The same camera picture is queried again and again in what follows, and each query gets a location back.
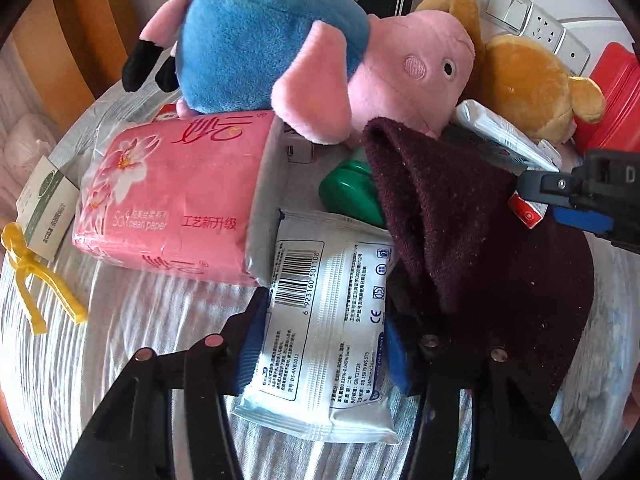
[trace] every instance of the dark purple cloth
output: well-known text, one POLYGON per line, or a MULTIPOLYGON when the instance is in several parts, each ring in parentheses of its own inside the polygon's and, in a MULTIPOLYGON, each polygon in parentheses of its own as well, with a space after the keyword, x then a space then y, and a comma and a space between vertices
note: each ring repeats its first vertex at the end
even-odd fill
POLYGON ((542 368, 555 394, 593 302, 583 232, 552 215, 528 229, 507 206, 516 177, 389 119, 364 133, 387 227, 424 333, 542 368))

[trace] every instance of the red bag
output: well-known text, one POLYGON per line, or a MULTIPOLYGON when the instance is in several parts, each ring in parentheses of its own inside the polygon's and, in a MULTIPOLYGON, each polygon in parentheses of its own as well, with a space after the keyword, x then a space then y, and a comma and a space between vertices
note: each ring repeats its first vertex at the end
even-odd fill
POLYGON ((602 120, 587 124, 578 119, 575 145, 581 154, 590 148, 640 152, 640 64, 619 43, 609 43, 591 73, 607 107, 602 120))

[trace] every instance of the screw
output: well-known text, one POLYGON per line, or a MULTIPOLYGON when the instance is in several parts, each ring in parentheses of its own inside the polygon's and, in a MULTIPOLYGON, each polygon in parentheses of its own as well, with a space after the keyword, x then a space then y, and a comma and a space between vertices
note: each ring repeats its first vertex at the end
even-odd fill
POLYGON ((438 336, 433 334, 423 335, 420 339, 420 343, 427 348, 436 348, 439 345, 440 341, 438 340, 438 336))
POLYGON ((215 348, 222 345, 225 339, 220 334, 210 334, 204 338, 204 344, 209 348, 215 348))
POLYGON ((141 348, 136 352, 134 358, 136 361, 149 361, 154 355, 154 351, 151 348, 141 348))
POLYGON ((507 352, 504 351, 504 348, 494 348, 491 350, 491 359, 497 363, 503 363, 507 360, 507 352))

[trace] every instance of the orange plush toy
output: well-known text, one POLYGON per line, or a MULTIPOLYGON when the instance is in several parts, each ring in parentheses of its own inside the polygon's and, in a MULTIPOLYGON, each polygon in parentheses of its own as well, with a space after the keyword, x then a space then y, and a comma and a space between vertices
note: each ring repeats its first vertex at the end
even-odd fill
POLYGON ((601 120, 606 102, 599 86, 571 76, 539 43, 505 34, 484 44, 476 0, 424 0, 416 10, 425 9, 451 13, 474 43, 476 61, 464 99, 478 101, 536 142, 568 140, 574 115, 587 123, 601 120))

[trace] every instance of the green container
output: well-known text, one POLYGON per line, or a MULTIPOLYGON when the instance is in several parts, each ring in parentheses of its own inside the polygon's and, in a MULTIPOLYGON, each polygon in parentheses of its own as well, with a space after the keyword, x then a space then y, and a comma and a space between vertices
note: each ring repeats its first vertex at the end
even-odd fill
POLYGON ((371 167, 362 147, 342 161, 320 183, 320 200, 329 213, 345 215, 376 227, 385 227, 371 167))

